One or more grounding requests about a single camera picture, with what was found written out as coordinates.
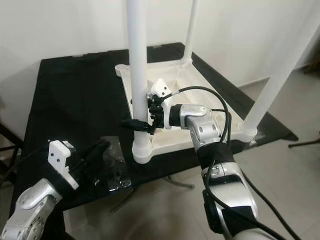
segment robotic arm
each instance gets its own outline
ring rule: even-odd
[[[214,121],[214,114],[215,112],[201,105],[177,104],[170,109],[170,125],[190,130],[204,182],[209,175],[209,186],[202,192],[209,227],[215,233],[223,234],[226,240],[274,239],[237,217],[211,197],[211,194],[214,194],[223,203],[248,218],[259,218],[256,202],[241,169],[235,162],[229,146],[220,142],[221,132]]]
[[[48,162],[57,172],[55,179],[50,182],[42,178],[19,196],[0,240],[39,240],[55,206],[63,198],[71,196],[80,183],[96,181],[90,173],[92,166],[98,165],[97,154],[103,153],[108,146],[106,141],[98,142],[88,150],[84,160],[68,141],[51,141]]]

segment metal chair leg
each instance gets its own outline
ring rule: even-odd
[[[15,149],[16,146],[5,146],[0,148],[0,152]]]
[[[168,176],[167,178],[163,178],[163,180],[165,180],[166,182],[172,184],[172,185],[175,185],[175,186],[178,186],[178,187],[182,187],[182,188],[188,188],[188,189],[194,189],[195,188],[195,185],[194,184],[187,184],[187,183],[182,183],[182,182],[178,182],[178,181],[175,181],[171,178],[171,176]]]
[[[15,164],[16,159],[17,159],[17,155],[18,155],[18,151],[19,151],[19,148],[16,147],[13,151],[13,154],[12,154],[12,157],[11,157],[11,160],[9,163],[9,168],[11,168]]]
[[[320,144],[320,138],[314,141],[305,141],[305,142],[299,142],[294,144],[289,144],[289,148],[297,147],[297,146],[305,146],[305,145],[311,145],[311,144]]]

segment black object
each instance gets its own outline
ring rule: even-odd
[[[320,137],[314,141],[305,141],[305,142],[298,142],[295,144],[289,144],[288,148],[294,148],[294,147],[298,147],[298,146],[306,146],[306,145],[311,145],[311,144],[320,144]]]
[[[114,214],[116,211],[121,209],[130,199],[135,195],[138,188],[134,188],[121,202],[119,202],[116,206],[110,209],[110,213]]]
[[[253,221],[256,220],[250,206],[236,206],[236,207],[232,207],[231,209],[239,213],[242,213],[243,215],[247,216]],[[254,224],[247,221],[243,221],[231,209],[223,209],[222,215],[223,215],[224,222],[227,225],[228,230],[233,237],[242,231],[256,228]]]
[[[153,120],[152,125],[137,119],[126,119],[121,121],[120,126],[126,129],[131,129],[138,132],[147,132],[151,135],[154,135],[157,128],[163,129],[165,127],[164,109],[161,106],[163,101],[163,98],[158,97],[157,95],[153,95],[152,99],[148,98],[150,118]]]
[[[252,219],[252,216],[249,214],[245,214],[239,210],[237,210],[235,207],[230,207],[227,204],[225,204],[223,201],[221,201],[219,198],[217,198],[214,193],[211,191],[210,189],[210,176],[211,176],[211,169],[213,168],[213,166],[216,164],[215,159],[213,159],[212,157],[212,161],[208,167],[208,172],[203,176],[203,181],[204,181],[204,186],[205,186],[205,190],[206,192],[209,194],[209,196],[212,198],[213,201],[215,201],[217,204],[219,204],[221,207],[224,208],[224,210],[229,211],[230,213],[233,213],[234,216],[236,216],[237,218],[239,218],[239,220],[241,221],[245,221],[246,224],[248,224],[247,226],[251,228],[251,225],[262,229],[263,231],[265,231],[266,233],[270,234],[271,236],[273,236],[275,239],[278,240],[285,240],[284,237],[282,237],[280,234],[278,234],[277,232],[275,232],[274,230],[272,230],[271,228],[269,228],[268,226],[264,225],[263,223]]]
[[[16,170],[21,163],[24,161],[29,160],[30,158],[34,158],[35,155],[40,154],[43,151],[48,151],[48,146],[37,148],[31,152],[29,152],[27,155],[23,155],[23,157],[20,157],[19,161],[16,161],[12,167],[10,167],[6,173],[2,176],[0,179],[0,188],[2,187],[3,183],[7,180],[7,178]]]
[[[182,43],[151,46],[147,48],[147,60],[149,63],[178,60],[182,58],[183,52]],[[254,101],[198,56],[192,54],[192,59],[192,64],[198,71],[244,119]],[[130,118],[130,112],[122,80],[115,72],[115,65],[118,64],[129,64],[128,50],[42,60],[24,137],[23,155],[42,146],[48,139],[67,139],[76,146],[77,151],[81,151],[98,141],[101,136],[118,136],[133,186],[199,165],[194,149],[157,155],[146,164],[138,164],[134,161],[133,131],[120,126],[122,120]],[[257,145],[278,139],[298,139],[269,113],[264,116],[258,126],[258,136]],[[234,154],[248,147],[248,144],[231,141]],[[11,202],[11,214],[18,196],[44,177],[43,171],[48,168],[44,165],[46,161],[46,153],[37,154],[19,167]],[[48,218],[48,227],[45,228],[43,239],[50,239],[50,234],[57,229],[57,225],[63,225],[61,210],[73,208],[109,194],[108,188],[97,191],[93,187],[80,187],[74,198],[61,201],[57,206],[51,214],[56,217]]]
[[[220,218],[217,211],[217,206],[213,198],[209,195],[208,191],[205,189],[202,191],[204,200],[204,210],[206,219],[208,221],[209,227],[216,234],[223,234],[223,228],[221,226]]]
[[[164,177],[163,180],[165,180],[167,183],[182,187],[182,188],[187,188],[187,189],[194,189],[196,186],[194,184],[189,184],[189,183],[182,183],[179,181],[175,181],[171,178],[171,176],[168,176],[167,178]]]
[[[181,120],[180,120],[180,109],[182,104],[176,104],[170,108],[169,113],[169,124],[171,126],[180,127]]]
[[[213,161],[215,164],[235,162],[233,153],[226,143],[213,142],[202,146],[197,151],[202,169],[207,168]]]
[[[83,188],[93,188],[99,191],[102,186],[103,190],[108,187],[108,180],[105,177],[103,153],[106,151],[109,142],[99,140],[83,152],[78,152],[69,142],[61,141],[70,151],[70,156],[66,158],[66,166],[69,167],[69,173],[74,180]],[[64,201],[73,199],[78,190],[73,190],[70,184],[58,173],[51,175],[52,168],[48,167],[43,172],[49,182],[54,186],[57,192],[62,195]]]
[[[256,192],[256,194],[259,195],[259,197],[269,206],[269,208],[272,210],[272,212],[276,215],[276,217],[279,219],[281,224],[284,226],[284,228],[288,231],[288,233],[295,239],[295,240],[301,240],[301,238],[295,233],[295,231],[289,226],[289,224],[286,222],[286,220],[281,216],[279,211],[273,206],[273,204],[260,192],[256,186],[250,181],[250,179],[245,175],[244,172],[242,172],[246,182],[249,184],[249,186]]]
[[[23,141],[21,141],[14,133],[12,133],[8,128],[6,128],[4,125],[0,123],[0,134],[3,135],[5,138],[7,138],[10,142],[12,142],[13,146],[7,146],[0,148],[0,152],[7,151],[7,150],[13,150],[11,160],[9,162],[9,166],[6,166],[2,161],[0,161],[0,175],[5,175],[6,172],[15,164],[17,154],[19,149],[23,148]],[[11,182],[12,184],[16,183],[16,174],[14,172],[10,173],[7,177],[7,180]]]

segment black clamp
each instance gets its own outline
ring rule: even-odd
[[[163,97],[158,97],[157,95],[153,95],[151,99],[148,98],[150,118],[153,120],[152,125],[137,119],[126,119],[121,121],[121,127],[154,135],[157,128],[163,129],[165,127],[164,109],[161,106],[163,101]]]

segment black table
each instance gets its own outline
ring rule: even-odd
[[[147,60],[149,63],[178,60],[183,52],[182,43],[148,47]],[[192,59],[199,72],[244,119],[254,101],[198,56],[193,54]],[[122,80],[115,72],[117,64],[129,64],[128,50],[42,60],[24,138],[23,154],[37,149],[48,139],[68,140],[77,150],[83,150],[101,136],[118,136],[134,187],[199,165],[193,149],[154,156],[147,164],[134,161],[131,152],[133,132],[119,127],[119,122],[128,119],[130,112]],[[278,139],[298,139],[269,113],[259,124],[258,132],[256,145]],[[247,147],[249,146],[246,144],[232,141],[234,153]],[[23,190],[43,177],[50,180],[55,174],[47,164],[46,152],[23,162],[18,169],[11,213]],[[64,231],[62,210],[108,194],[107,189],[97,191],[92,186],[80,186],[75,197],[62,200],[50,215],[42,239],[61,238],[58,234]]]

